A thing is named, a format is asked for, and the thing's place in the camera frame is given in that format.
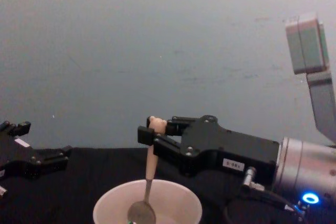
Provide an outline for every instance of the label sticker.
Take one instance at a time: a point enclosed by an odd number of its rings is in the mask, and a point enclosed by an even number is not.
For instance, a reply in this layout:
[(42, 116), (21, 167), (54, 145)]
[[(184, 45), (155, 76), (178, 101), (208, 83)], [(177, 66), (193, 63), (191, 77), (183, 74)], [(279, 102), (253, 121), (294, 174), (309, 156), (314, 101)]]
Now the label sticker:
[(22, 139), (17, 138), (17, 139), (15, 139), (15, 142), (18, 143), (18, 144), (20, 144), (20, 145), (22, 145), (22, 146), (25, 147), (25, 148), (30, 147), (30, 145), (27, 144), (27, 143), (26, 143), (25, 141), (23, 141)]
[(234, 170), (244, 171), (245, 164), (234, 160), (223, 159), (223, 166)]

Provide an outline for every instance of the white bowl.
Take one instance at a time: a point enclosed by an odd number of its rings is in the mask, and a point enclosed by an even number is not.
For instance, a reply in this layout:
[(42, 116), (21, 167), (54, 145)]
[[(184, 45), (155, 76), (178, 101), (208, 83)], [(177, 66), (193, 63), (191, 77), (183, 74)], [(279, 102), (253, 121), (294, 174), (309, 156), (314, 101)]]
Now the white bowl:
[[(93, 210), (95, 224), (128, 224), (130, 206), (143, 200), (146, 180), (117, 186), (105, 193)], [(202, 205), (188, 188), (177, 183), (154, 179), (149, 203), (156, 214), (156, 224), (199, 224)]]

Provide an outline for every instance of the spoon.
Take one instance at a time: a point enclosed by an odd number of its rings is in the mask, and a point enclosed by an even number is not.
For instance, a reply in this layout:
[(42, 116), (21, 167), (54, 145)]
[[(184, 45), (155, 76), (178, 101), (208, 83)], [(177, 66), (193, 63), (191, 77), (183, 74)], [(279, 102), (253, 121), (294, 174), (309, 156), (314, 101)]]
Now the spoon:
[[(149, 128), (154, 129), (156, 133), (164, 134), (167, 121), (150, 117)], [(155, 175), (158, 157), (154, 155), (154, 146), (151, 145), (147, 150), (147, 163), (146, 163), (146, 189), (144, 200), (135, 202), (131, 205), (127, 213), (129, 222), (136, 224), (155, 224), (156, 216), (153, 208), (149, 204), (149, 194), (152, 186), (152, 181)]]

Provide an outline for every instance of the blue glowing ring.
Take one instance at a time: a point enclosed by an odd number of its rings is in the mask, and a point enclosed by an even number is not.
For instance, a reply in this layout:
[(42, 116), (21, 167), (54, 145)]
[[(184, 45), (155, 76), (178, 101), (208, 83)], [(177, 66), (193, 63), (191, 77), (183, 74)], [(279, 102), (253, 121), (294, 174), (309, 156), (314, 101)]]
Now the blue glowing ring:
[(316, 204), (320, 201), (319, 197), (316, 194), (312, 194), (312, 193), (305, 194), (302, 197), (302, 199), (304, 202), (309, 203), (309, 204)]

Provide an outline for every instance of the black table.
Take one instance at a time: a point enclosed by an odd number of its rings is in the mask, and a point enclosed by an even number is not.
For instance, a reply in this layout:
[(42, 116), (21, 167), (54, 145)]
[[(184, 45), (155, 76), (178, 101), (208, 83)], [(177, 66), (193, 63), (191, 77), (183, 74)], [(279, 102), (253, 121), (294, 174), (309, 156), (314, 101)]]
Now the black table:
[[(66, 171), (37, 180), (9, 178), (0, 182), (8, 190), (7, 197), (0, 200), (0, 223), (93, 224), (92, 212), (97, 200), (119, 184), (143, 179), (145, 161), (146, 149), (142, 148), (74, 148)], [(159, 160), (155, 178), (177, 182), (192, 190), (203, 206), (202, 224), (224, 223), (225, 199), (234, 196), (240, 187), (240, 179), (216, 171), (183, 177), (177, 168), (163, 160)], [(259, 202), (237, 200), (229, 210), (235, 223), (295, 223), (290, 213)], [(310, 220), (310, 223), (336, 223), (336, 215), (319, 209)]]

